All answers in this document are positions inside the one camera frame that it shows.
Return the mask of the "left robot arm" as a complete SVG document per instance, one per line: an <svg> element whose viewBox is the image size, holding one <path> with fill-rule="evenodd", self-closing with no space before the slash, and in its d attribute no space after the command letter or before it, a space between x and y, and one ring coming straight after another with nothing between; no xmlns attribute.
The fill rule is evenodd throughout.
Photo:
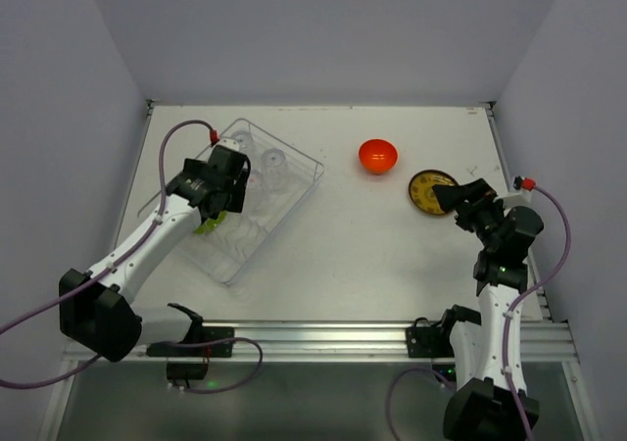
<svg viewBox="0 0 627 441"><path fill-rule="evenodd" d="M206 161L188 159L166 186L156 210L89 270L67 271L59 283L60 329L111 363L151 344L196 344L202 317L169 303L139 309L133 302L147 278L179 242L222 212L243 209L251 162L232 139Z"/></svg>

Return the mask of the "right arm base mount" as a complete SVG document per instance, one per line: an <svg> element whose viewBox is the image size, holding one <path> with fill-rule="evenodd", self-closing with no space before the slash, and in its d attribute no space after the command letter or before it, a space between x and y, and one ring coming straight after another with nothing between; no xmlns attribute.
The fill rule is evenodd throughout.
<svg viewBox="0 0 627 441"><path fill-rule="evenodd" d="M425 317L416 318L405 329L408 357L411 359L451 359L454 350L449 341L449 333L443 321L431 321Z"/></svg>

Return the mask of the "green plate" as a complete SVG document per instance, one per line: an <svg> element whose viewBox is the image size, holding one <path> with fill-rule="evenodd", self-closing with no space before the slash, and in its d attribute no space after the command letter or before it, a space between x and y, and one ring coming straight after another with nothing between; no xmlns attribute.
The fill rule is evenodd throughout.
<svg viewBox="0 0 627 441"><path fill-rule="evenodd" d="M209 234L214 231L220 224L224 222L227 217L227 212L222 211L218 214L216 219L205 220L198 228L194 230L197 235Z"/></svg>

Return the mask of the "clear cup front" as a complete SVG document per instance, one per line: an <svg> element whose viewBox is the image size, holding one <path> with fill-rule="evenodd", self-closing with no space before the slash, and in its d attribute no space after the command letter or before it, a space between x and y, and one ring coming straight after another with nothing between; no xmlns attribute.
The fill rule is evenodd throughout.
<svg viewBox="0 0 627 441"><path fill-rule="evenodd" d="M265 196L264 176L259 170L252 170L246 186L243 214L252 215L258 212L263 207Z"/></svg>

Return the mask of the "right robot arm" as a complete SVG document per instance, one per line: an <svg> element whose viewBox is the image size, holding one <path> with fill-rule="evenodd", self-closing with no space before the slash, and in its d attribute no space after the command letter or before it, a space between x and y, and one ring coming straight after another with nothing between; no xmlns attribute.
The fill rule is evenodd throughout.
<svg viewBox="0 0 627 441"><path fill-rule="evenodd" d="M455 213L457 226L483 245L473 268L479 309L452 308L444 323L453 348L456 392L445 410L448 440L528 440L540 416L521 364L526 260L543 231L541 217L517 198L501 198L483 180L436 184L440 209Z"/></svg>

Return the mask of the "yellow patterned plate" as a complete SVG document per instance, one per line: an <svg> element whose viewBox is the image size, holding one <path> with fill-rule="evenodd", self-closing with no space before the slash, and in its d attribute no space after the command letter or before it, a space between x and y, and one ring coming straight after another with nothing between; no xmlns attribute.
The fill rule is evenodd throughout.
<svg viewBox="0 0 627 441"><path fill-rule="evenodd" d="M423 170L417 172L408 185L411 202L424 214L429 216L445 216L445 212L433 191L434 185L458 186L458 182L448 173L439 170Z"/></svg>

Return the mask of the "orange bowl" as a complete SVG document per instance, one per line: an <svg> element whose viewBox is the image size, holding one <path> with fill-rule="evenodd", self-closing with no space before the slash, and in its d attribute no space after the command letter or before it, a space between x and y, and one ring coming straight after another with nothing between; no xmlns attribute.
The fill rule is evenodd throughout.
<svg viewBox="0 0 627 441"><path fill-rule="evenodd" d="M368 139L359 148L359 161L362 167L372 174L390 171L398 162L396 147L384 139Z"/></svg>

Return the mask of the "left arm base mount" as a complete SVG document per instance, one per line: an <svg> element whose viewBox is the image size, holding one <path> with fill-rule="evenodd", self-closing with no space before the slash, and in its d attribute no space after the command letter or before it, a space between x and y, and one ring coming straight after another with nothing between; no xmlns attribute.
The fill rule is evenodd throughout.
<svg viewBox="0 0 627 441"><path fill-rule="evenodd" d="M211 357L230 358L235 330L232 326L210 324L194 311L175 303L148 309L141 320L137 344L145 345L148 357L201 358L201 363L167 363L166 379L180 390L207 375Z"/></svg>

